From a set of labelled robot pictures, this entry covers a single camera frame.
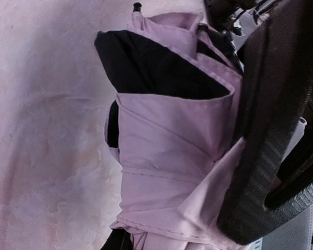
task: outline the textured wall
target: textured wall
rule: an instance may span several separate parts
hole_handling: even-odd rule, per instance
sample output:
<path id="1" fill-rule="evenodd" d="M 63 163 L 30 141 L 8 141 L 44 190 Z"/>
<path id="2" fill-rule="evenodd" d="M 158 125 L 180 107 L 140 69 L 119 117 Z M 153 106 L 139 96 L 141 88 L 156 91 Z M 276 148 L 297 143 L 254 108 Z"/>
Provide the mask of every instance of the textured wall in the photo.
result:
<path id="1" fill-rule="evenodd" d="M 133 2 L 0 0 L 0 250 L 100 249 L 107 238 L 121 167 L 104 143 L 115 92 L 93 41 L 124 28 Z M 202 0 L 142 4 L 146 16 L 202 11 Z"/>

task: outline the folded umbrella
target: folded umbrella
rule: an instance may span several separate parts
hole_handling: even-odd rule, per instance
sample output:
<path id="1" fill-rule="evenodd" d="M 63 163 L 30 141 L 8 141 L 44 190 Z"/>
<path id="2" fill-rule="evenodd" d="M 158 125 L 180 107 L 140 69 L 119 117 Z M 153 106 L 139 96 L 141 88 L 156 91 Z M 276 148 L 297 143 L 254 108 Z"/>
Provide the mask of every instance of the folded umbrella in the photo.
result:
<path id="1" fill-rule="evenodd" d="M 134 249 L 246 249 L 216 227 L 245 140 L 233 142 L 241 69 L 202 15 L 145 18 L 95 46 L 118 94 L 105 137 L 123 166 L 113 229 Z"/>

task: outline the umbrella tip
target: umbrella tip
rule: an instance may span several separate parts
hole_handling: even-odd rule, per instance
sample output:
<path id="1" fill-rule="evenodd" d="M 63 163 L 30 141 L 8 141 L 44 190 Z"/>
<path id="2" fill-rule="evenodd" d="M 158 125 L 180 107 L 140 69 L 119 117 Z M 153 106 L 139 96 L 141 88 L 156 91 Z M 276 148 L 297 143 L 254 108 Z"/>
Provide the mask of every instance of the umbrella tip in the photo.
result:
<path id="1" fill-rule="evenodd" d="M 134 3 L 134 12 L 136 12 L 136 11 L 140 12 L 141 7 L 142 7 L 141 3 Z"/>

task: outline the curved black plastic part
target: curved black plastic part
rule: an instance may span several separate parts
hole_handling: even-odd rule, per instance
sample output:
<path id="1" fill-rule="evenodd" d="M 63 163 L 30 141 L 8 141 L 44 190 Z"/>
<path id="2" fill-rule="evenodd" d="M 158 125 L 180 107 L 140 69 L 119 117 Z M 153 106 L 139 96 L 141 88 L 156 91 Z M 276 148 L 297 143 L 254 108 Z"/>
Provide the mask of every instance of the curved black plastic part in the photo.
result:
<path id="1" fill-rule="evenodd" d="M 141 12 L 141 3 L 134 3 L 134 12 L 138 11 Z"/>
<path id="2" fill-rule="evenodd" d="M 313 0 L 285 1 L 248 39 L 237 136 L 246 147 L 218 217 L 239 244 L 285 224 L 313 202 L 313 162 L 267 204 L 313 86 Z"/>

